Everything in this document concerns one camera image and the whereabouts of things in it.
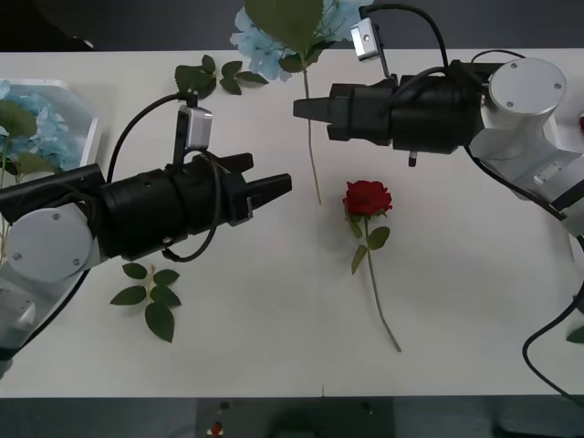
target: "robotic arm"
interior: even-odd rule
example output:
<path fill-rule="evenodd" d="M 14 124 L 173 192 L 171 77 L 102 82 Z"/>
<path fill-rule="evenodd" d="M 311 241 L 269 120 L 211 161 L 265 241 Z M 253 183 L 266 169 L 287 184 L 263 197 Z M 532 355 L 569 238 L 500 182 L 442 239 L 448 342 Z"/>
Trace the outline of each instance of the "robotic arm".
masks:
<path fill-rule="evenodd" d="M 213 116 L 197 108 L 193 97 L 185 99 L 173 161 L 163 170 L 106 182 L 99 166 L 91 164 L 0 191 L 0 213 L 12 225 L 5 242 L 7 263 L 0 268 L 0 377 L 93 266 L 159 250 L 173 261 L 194 260 L 217 226 L 242 224 L 254 210 L 292 190 L 287 174 L 246 182 L 242 173 L 254 167 L 250 153 L 212 155 L 207 147 Z M 200 154 L 184 163 L 193 151 Z M 109 180 L 118 152 L 117 147 Z M 170 249 L 207 230 L 194 255 L 180 257 Z"/>
<path fill-rule="evenodd" d="M 381 9 L 406 10 L 425 19 L 440 44 L 443 65 L 401 80 L 390 75 L 380 29 L 369 17 Z M 583 153 L 548 140 L 559 139 L 554 135 L 558 126 L 553 113 L 566 92 L 562 72 L 545 60 L 508 50 L 487 50 L 470 63 L 449 63 L 437 25 L 413 6 L 378 3 L 363 6 L 360 15 L 362 21 L 351 29 L 357 55 L 361 61 L 380 57 L 385 79 L 371 86 L 334 84 L 327 98 L 297 100 L 294 115 L 327 123 L 331 140 L 363 139 L 409 151 L 410 167 L 415 167 L 418 152 L 450 154 L 463 146 L 483 172 L 561 221 L 584 250 Z M 506 64 L 474 63 L 491 51 L 519 59 Z M 443 76 L 431 76 L 438 73 Z M 584 408 L 528 357 L 535 340 L 577 308 L 584 311 L 583 305 L 584 283 L 557 318 L 526 340 L 522 355 L 543 382 Z"/>

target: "black wire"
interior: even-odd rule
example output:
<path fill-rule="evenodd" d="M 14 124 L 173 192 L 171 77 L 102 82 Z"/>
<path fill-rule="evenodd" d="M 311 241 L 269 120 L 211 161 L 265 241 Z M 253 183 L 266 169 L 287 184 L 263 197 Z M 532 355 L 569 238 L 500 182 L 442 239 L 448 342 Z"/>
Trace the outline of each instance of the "black wire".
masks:
<path fill-rule="evenodd" d="M 432 68 L 427 68 L 424 71 L 418 73 L 417 75 L 411 77 L 405 84 L 400 85 L 400 87 L 398 88 L 398 90 L 391 95 L 391 97 L 387 100 L 386 105 L 385 105 L 385 109 L 384 111 L 390 111 L 391 107 L 393 107 L 393 104 L 395 103 L 396 99 L 401 96 L 405 91 L 407 91 L 408 89 L 410 89 L 412 86 L 416 85 L 418 82 L 420 82 L 423 78 L 426 78 L 430 75 L 433 75 L 434 73 L 446 73 L 446 68 L 444 67 L 432 67 Z"/>
<path fill-rule="evenodd" d="M 488 55 L 489 53 L 506 53 L 506 54 L 511 55 L 513 57 L 525 58 L 524 55 L 521 55 L 520 53 L 514 52 L 512 50 L 505 50 L 503 48 L 494 48 L 492 50 L 485 50 L 484 52 L 480 52 L 480 53 L 477 53 L 476 55 L 474 55 L 473 59 L 471 59 L 471 64 L 473 64 L 477 58 L 479 58 L 483 55 Z"/>
<path fill-rule="evenodd" d="M 582 236 L 578 236 L 578 243 L 580 244 L 582 250 L 584 250 L 584 238 Z M 584 302 L 584 282 L 582 286 L 580 286 L 580 291 L 574 297 L 571 304 L 564 310 L 557 318 L 547 324 L 545 327 L 541 328 L 540 330 L 536 331 L 533 335 L 531 335 L 526 342 L 523 344 L 523 348 L 521 349 L 521 354 L 523 355 L 523 360 L 526 362 L 527 366 L 530 370 L 532 370 L 536 376 L 538 376 L 542 381 L 547 383 L 551 388 L 555 391 L 559 392 L 563 397 L 571 402 L 575 403 L 580 408 L 584 408 L 584 402 L 580 401 L 578 398 L 574 397 L 573 395 L 567 393 L 566 391 L 562 390 L 558 385 L 556 385 L 553 381 L 548 379 L 544 376 L 535 366 L 531 363 L 531 359 L 528 356 L 529 347 L 533 344 L 537 339 L 548 333 L 550 330 L 554 329 L 557 325 L 563 322 L 567 317 L 569 317 L 574 310 L 576 310 L 579 305 Z"/>
<path fill-rule="evenodd" d="M 440 29 L 436 25 L 436 22 L 432 19 L 428 13 L 418 7 L 410 6 L 410 5 L 402 5 L 402 4 L 376 4 L 376 5 L 367 5 L 362 6 L 360 8 L 361 17 L 365 18 L 366 16 L 370 15 L 371 13 L 379 10 L 391 10 L 397 9 L 401 11 L 409 11 L 413 12 L 417 16 L 422 17 L 432 28 L 432 31 L 436 35 L 436 39 L 438 40 L 438 46 L 440 46 L 440 54 L 442 55 L 442 62 L 444 64 L 444 68 L 448 68 L 448 55 L 446 55 L 446 44 L 444 43 L 444 38 L 440 33 Z"/>
<path fill-rule="evenodd" d="M 81 288 L 81 285 L 85 281 L 85 278 L 88 276 L 89 271 L 90 271 L 90 269 L 88 269 L 87 271 L 85 271 L 84 273 L 81 274 L 81 276 L 77 280 L 77 283 L 75 283 L 75 286 L 73 286 L 73 288 L 71 289 L 69 294 L 65 297 L 65 299 L 61 302 L 61 304 L 59 304 L 58 307 L 55 309 L 55 311 L 53 313 L 51 313 L 47 319 L 45 319 L 45 322 L 43 322 L 40 326 L 38 326 L 36 328 L 35 331 L 33 331 L 32 335 L 30 335 L 30 337 L 26 340 L 24 345 L 22 347 L 20 347 L 20 349 L 18 349 L 18 351 L 20 351 L 21 349 L 26 347 L 30 342 L 32 342 L 38 335 L 40 335 L 43 332 L 43 330 L 45 330 L 47 328 L 47 326 L 51 322 L 53 322 L 55 320 L 56 317 L 58 317 L 59 313 L 61 313 L 63 311 L 63 309 L 69 303 L 69 301 L 71 301 L 71 299 L 73 299 L 73 297 L 78 293 L 79 289 Z"/>
<path fill-rule="evenodd" d="M 173 262 L 179 263 L 188 263 L 192 262 L 195 258 L 199 257 L 211 244 L 213 237 L 215 236 L 215 232 L 217 231 L 217 227 L 219 226 L 219 222 L 221 221 L 221 176 L 219 174 L 219 165 L 214 162 L 212 159 L 212 155 L 206 151 L 201 151 L 206 158 L 211 167 L 213 168 L 213 175 L 214 175 L 214 188 L 215 188 L 215 206 L 214 206 L 214 215 L 213 221 L 211 222 L 211 228 L 209 229 L 209 233 L 207 237 L 204 239 L 203 244 L 191 255 L 187 257 L 180 257 L 176 255 L 171 249 L 166 248 L 162 250 L 162 255 Z"/>
<path fill-rule="evenodd" d="M 491 178 L 493 178 L 495 181 L 497 181 L 498 183 L 503 184 L 508 189 L 511 189 L 512 191 L 521 194 L 522 196 L 524 196 L 525 198 L 527 198 L 531 202 L 536 203 L 541 208 L 543 208 L 544 210 L 546 210 L 548 213 L 550 213 L 551 215 L 553 215 L 559 221 L 562 221 L 563 219 L 566 218 L 566 216 L 564 214 L 562 214 L 562 213 L 558 212 L 557 210 L 555 210 L 553 207 L 551 207 L 549 204 L 547 204 L 544 200 L 542 200 L 541 198 L 539 198 L 535 194 L 533 194 L 533 193 L 531 193 L 531 192 L 529 192 L 527 190 L 524 190 L 521 187 L 517 187 L 516 185 L 512 184 L 511 182 L 508 182 L 508 181 L 504 180 L 502 177 L 500 177 L 496 173 L 492 172 L 490 169 L 488 169 L 483 164 L 483 162 L 481 162 L 481 160 L 479 160 L 478 158 L 476 158 L 471 153 L 470 148 L 468 146 L 464 146 L 464 150 L 466 151 L 466 153 L 468 154 L 468 156 L 471 158 L 471 160 L 474 162 L 474 164 L 476 164 L 479 167 L 479 169 L 481 169 L 481 171 L 483 171 L 484 173 L 486 173 L 488 176 L 490 176 Z M 578 239 L 578 242 L 579 242 L 580 246 L 582 247 L 582 250 L 584 251 L 584 237 L 578 236 L 577 239 Z M 571 302 L 571 304 L 557 318 L 555 318 L 553 321 L 551 321 L 545 327 L 543 327 L 542 329 L 538 330 L 536 333 L 534 333 L 533 335 L 531 335 L 526 340 L 526 342 L 523 344 L 523 348 L 521 349 L 521 353 L 523 355 L 523 360 L 525 361 L 525 363 L 529 367 L 529 369 L 532 370 L 550 388 L 552 388 L 554 391 L 556 391 L 559 394 L 561 394 L 567 400 L 570 400 L 571 402 L 575 403 L 580 408 L 584 408 L 584 403 L 582 401 L 580 401 L 579 399 L 577 399 L 576 397 L 574 397 L 573 395 L 569 394 L 568 392 L 562 390 L 553 381 L 551 381 L 546 376 L 544 376 L 535 367 L 535 365 L 531 362 L 531 359 L 528 356 L 528 351 L 529 351 L 529 347 L 531 346 L 531 344 L 533 344 L 541 336 L 543 336 L 546 333 L 548 333 L 550 330 L 552 330 L 555 327 L 557 327 L 569 315 L 571 315 L 572 312 L 574 312 L 574 310 L 576 310 L 582 302 L 584 302 L 584 282 L 582 282 L 582 286 L 580 286 L 580 290 L 579 290 L 578 294 L 574 297 L 574 300 Z"/>
<path fill-rule="evenodd" d="M 140 120 L 146 117 L 148 114 L 156 110 L 158 107 L 164 105 L 165 103 L 172 102 L 173 100 L 188 100 L 192 96 L 187 93 L 175 93 L 169 96 L 165 96 L 164 98 L 158 99 L 148 107 L 140 111 L 136 117 L 134 117 L 123 133 L 120 135 L 116 146 L 113 148 L 113 153 L 111 154 L 111 160 L 109 161 L 109 168 L 108 168 L 108 178 L 106 179 L 106 183 L 111 183 L 113 181 L 113 172 L 116 168 L 116 162 L 118 161 L 118 156 L 120 155 L 121 146 L 123 145 L 126 137 L 130 134 L 130 131 L 138 124 Z"/>

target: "blue hydrangea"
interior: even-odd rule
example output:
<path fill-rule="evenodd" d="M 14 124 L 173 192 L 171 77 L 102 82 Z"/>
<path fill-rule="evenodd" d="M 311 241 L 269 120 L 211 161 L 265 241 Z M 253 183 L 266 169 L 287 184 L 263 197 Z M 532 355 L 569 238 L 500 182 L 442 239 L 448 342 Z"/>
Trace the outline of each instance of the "blue hydrangea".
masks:
<path fill-rule="evenodd" d="M 279 60 L 287 55 L 286 52 L 290 55 L 294 52 L 286 50 L 258 29 L 244 8 L 235 16 L 235 26 L 241 33 L 231 35 L 230 41 L 244 57 L 250 58 L 250 71 L 262 74 L 269 80 L 280 78 L 286 81 L 292 77 L 280 67 Z"/>
<path fill-rule="evenodd" d="M 351 0 L 324 0 L 324 11 L 315 37 L 324 37 L 326 41 L 350 39 L 350 28 L 360 20 L 359 7 L 368 5 Z M 239 52 L 250 59 L 249 69 L 260 73 L 267 79 L 283 81 L 292 75 L 284 71 L 279 64 L 282 57 L 294 55 L 295 52 L 283 47 L 254 25 L 245 9 L 235 16 L 235 26 L 241 31 L 232 34 L 231 43 Z"/>
<path fill-rule="evenodd" d="M 82 151 L 65 124 L 63 117 L 55 111 L 50 101 L 37 93 L 16 95 L 10 92 L 7 80 L 0 82 L 0 99 L 10 100 L 30 112 L 36 118 L 36 134 L 30 139 L 12 139 L 9 157 L 18 159 L 18 153 L 35 153 L 63 171 L 79 166 Z M 7 132 L 0 127 L 0 151 L 5 146 Z"/>

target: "white table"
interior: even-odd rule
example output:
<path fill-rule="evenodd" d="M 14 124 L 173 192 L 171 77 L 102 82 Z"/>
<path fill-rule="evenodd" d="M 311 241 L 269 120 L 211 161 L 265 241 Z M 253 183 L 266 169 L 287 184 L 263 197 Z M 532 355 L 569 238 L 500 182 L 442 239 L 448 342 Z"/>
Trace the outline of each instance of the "white table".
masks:
<path fill-rule="evenodd" d="M 452 50 L 469 59 L 475 50 Z M 584 77 L 584 50 L 525 50 Z M 99 163 L 139 110 L 174 92 L 173 71 L 203 52 L 2 54 L 0 77 L 59 78 L 105 122 Z M 220 63 L 236 52 L 210 54 Z M 439 63 L 437 50 L 389 51 L 391 71 Z M 332 82 L 374 83 L 377 63 L 351 51 L 326 52 L 310 69 L 313 96 Z M 218 89 L 203 105 L 215 115 L 212 150 L 250 151 L 248 179 L 289 172 L 294 190 L 236 228 L 224 226 L 195 263 L 174 266 L 172 345 L 147 329 L 140 309 L 110 299 L 129 283 L 114 260 L 94 269 L 76 298 L 16 357 L 0 384 L 5 397 L 348 396 L 552 393 L 521 360 L 523 341 L 554 318 L 580 273 L 559 224 L 480 173 L 463 151 L 407 154 L 365 141 L 328 140 L 314 128 L 324 203 L 315 199 L 306 122 L 292 117 L 301 77 L 246 89 Z M 150 115 L 130 135 L 117 178 L 172 157 L 176 105 Z M 356 248 L 343 221 L 345 182 L 379 179 L 395 208 L 392 235 L 374 255 L 381 301 L 403 346 L 398 354 L 377 316 L 367 270 L 350 274 Z M 176 250 L 190 253 L 191 238 Z M 160 255 L 146 258 L 170 266 Z M 584 393 L 584 348 L 564 339 L 575 316 L 532 350 L 537 366 L 568 391 Z"/>

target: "green leaf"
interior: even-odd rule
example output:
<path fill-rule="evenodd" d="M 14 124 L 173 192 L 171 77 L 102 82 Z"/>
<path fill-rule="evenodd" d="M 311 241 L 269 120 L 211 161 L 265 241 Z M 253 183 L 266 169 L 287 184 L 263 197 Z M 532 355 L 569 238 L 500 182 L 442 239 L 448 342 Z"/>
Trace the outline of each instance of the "green leaf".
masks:
<path fill-rule="evenodd" d="M 300 73 L 302 70 L 304 70 L 299 54 L 283 57 L 279 60 L 279 63 L 280 67 L 287 73 Z"/>
<path fill-rule="evenodd" d="M 269 82 L 262 76 L 252 73 L 251 71 L 242 71 L 235 75 L 236 78 L 244 80 L 245 82 L 253 82 L 255 84 L 268 84 Z"/>
<path fill-rule="evenodd" d="M 241 87 L 239 87 L 239 84 L 235 81 L 235 78 L 223 78 L 221 79 L 220 83 L 228 93 L 241 96 Z"/>
<path fill-rule="evenodd" d="M 211 83 L 213 76 L 203 70 L 203 67 L 179 66 L 174 71 L 174 80 L 179 91 L 188 93 L 192 90 L 204 89 Z"/>
<path fill-rule="evenodd" d="M 217 78 L 212 78 L 209 85 L 207 85 L 204 89 L 200 89 L 198 91 L 198 98 L 199 100 L 208 98 L 217 88 Z"/>
<path fill-rule="evenodd" d="M 128 277 L 134 280 L 143 280 L 148 275 L 146 268 L 138 263 L 128 263 L 121 268 Z"/>
<path fill-rule="evenodd" d="M 0 100 L 0 126 L 11 138 L 30 138 L 37 133 L 37 120 L 26 109 L 17 103 Z"/>
<path fill-rule="evenodd" d="M 254 24 L 275 41 L 307 53 L 323 15 L 323 0 L 245 0 Z"/>
<path fill-rule="evenodd" d="M 369 245 L 370 249 L 383 248 L 389 236 L 390 229 L 387 226 L 380 226 L 371 232 L 367 238 L 367 245 Z"/>
<path fill-rule="evenodd" d="M 584 327 L 580 327 L 572 331 L 568 335 L 567 341 L 574 344 L 584 344 Z"/>
<path fill-rule="evenodd" d="M 16 167 L 17 163 L 13 162 L 12 160 L 6 160 L 6 167 L 5 170 L 10 173 L 13 176 L 17 176 L 18 175 L 18 168 Z"/>
<path fill-rule="evenodd" d="M 58 168 L 44 158 L 30 152 L 20 152 L 16 161 L 16 168 L 24 175 L 35 172 L 58 173 Z"/>
<path fill-rule="evenodd" d="M 241 70 L 241 67 L 243 65 L 244 63 L 241 61 L 228 62 L 221 69 L 221 74 L 223 75 L 224 78 L 232 78 L 233 76 L 235 76 L 235 73 Z"/>
<path fill-rule="evenodd" d="M 160 339 L 172 342 L 174 337 L 174 316 L 161 303 L 151 303 L 146 307 L 144 314 L 148 328 Z"/>
<path fill-rule="evenodd" d="M 158 286 L 168 286 L 176 281 L 180 275 L 171 269 L 163 269 L 154 274 L 154 283 Z"/>
<path fill-rule="evenodd" d="M 167 286 L 155 286 L 150 297 L 157 303 L 161 303 L 169 308 L 180 306 L 181 300 Z"/>
<path fill-rule="evenodd" d="M 322 41 L 312 46 L 307 54 L 307 68 L 317 62 L 318 58 L 322 54 L 322 51 L 326 48 L 329 48 L 333 44 L 335 44 L 334 41 Z M 302 66 L 302 59 L 298 53 L 283 57 L 280 59 L 279 63 L 280 67 L 288 73 L 300 73 L 302 70 L 304 70 L 304 67 Z"/>
<path fill-rule="evenodd" d="M 205 55 L 203 57 L 203 70 L 213 75 L 217 66 L 215 65 L 215 61 L 209 55 Z"/>
<path fill-rule="evenodd" d="M 353 273 L 353 275 L 355 275 L 357 269 L 359 269 L 359 265 L 361 264 L 363 257 L 367 254 L 367 251 L 368 249 L 367 246 L 365 245 L 359 245 L 359 248 L 357 248 L 357 252 L 355 253 L 353 261 L 350 264 L 350 270 Z"/>
<path fill-rule="evenodd" d="M 144 298 L 146 298 L 146 287 L 132 286 L 119 292 L 109 303 L 114 306 L 133 306 L 141 303 Z"/>
<path fill-rule="evenodd" d="M 322 41 L 312 46 L 307 54 L 307 67 L 317 63 L 322 52 L 333 44 L 335 44 L 335 41 Z"/>

